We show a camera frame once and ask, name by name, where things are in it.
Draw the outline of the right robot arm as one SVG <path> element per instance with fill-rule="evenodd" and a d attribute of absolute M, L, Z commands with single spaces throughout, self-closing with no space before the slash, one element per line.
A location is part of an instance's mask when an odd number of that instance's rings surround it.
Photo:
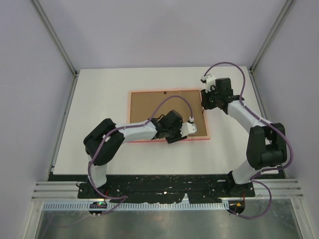
<path fill-rule="evenodd" d="M 229 78 L 203 76 L 201 106 L 204 110 L 219 108 L 234 118 L 248 132 L 246 160 L 226 178 L 225 190 L 230 196 L 241 195 L 251 180 L 263 170 L 280 166 L 287 160 L 285 128 L 250 112 L 239 95 L 233 93 Z"/>

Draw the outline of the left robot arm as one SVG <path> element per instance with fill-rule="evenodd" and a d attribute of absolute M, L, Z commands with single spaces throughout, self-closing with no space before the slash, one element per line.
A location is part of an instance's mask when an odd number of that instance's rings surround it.
<path fill-rule="evenodd" d="M 90 156 L 90 194 L 95 198 L 102 198 L 106 194 L 107 164 L 122 144 L 163 138 L 171 144 L 187 138 L 187 134 L 182 133 L 183 126 L 182 116 L 175 110 L 161 119 L 151 118 L 139 123 L 115 124 L 111 119 L 100 122 L 83 140 L 85 151 Z"/>

